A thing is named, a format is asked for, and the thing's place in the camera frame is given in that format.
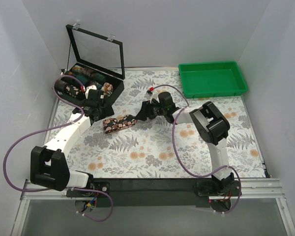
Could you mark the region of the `black floral necktie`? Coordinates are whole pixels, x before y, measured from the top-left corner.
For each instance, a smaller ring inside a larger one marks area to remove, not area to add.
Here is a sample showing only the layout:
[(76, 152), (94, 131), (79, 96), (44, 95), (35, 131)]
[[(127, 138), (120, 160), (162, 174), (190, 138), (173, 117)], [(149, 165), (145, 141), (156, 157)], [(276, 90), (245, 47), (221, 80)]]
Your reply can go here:
[(133, 115), (125, 115), (119, 118), (105, 119), (102, 123), (104, 133), (109, 134), (134, 126), (137, 123), (137, 119)]

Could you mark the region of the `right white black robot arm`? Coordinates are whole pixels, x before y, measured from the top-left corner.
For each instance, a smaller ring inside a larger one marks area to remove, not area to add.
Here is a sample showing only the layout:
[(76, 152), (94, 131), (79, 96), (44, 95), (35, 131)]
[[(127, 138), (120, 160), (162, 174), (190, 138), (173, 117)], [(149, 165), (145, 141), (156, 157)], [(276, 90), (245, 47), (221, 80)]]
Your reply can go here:
[(175, 145), (175, 126), (182, 123), (193, 123), (201, 137), (207, 144), (212, 172), (206, 175), (196, 175), (191, 173), (177, 156), (181, 167), (191, 176), (196, 178), (211, 177), (213, 191), (217, 195), (224, 195), (230, 191), (235, 178), (232, 169), (229, 167), (227, 154), (227, 137), (230, 124), (222, 115), (218, 108), (212, 103), (207, 102), (200, 107), (179, 108), (173, 102), (169, 92), (153, 95), (148, 101), (142, 102), (141, 109), (136, 115), (137, 120), (146, 121), (163, 116), (172, 127), (172, 142), (175, 155), (178, 155)]

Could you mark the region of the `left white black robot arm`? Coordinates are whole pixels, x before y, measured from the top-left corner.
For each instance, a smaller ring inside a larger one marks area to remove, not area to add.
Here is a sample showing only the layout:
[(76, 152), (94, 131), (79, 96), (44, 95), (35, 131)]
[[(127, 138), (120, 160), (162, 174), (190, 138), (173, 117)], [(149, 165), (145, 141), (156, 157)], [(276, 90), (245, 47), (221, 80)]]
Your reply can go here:
[(95, 190), (94, 183), (89, 181), (91, 175), (70, 170), (67, 156), (94, 122), (113, 114), (108, 96), (101, 90), (88, 89), (86, 99), (73, 110), (66, 126), (44, 146), (32, 149), (31, 183), (57, 191), (76, 187), (83, 196), (91, 196)]

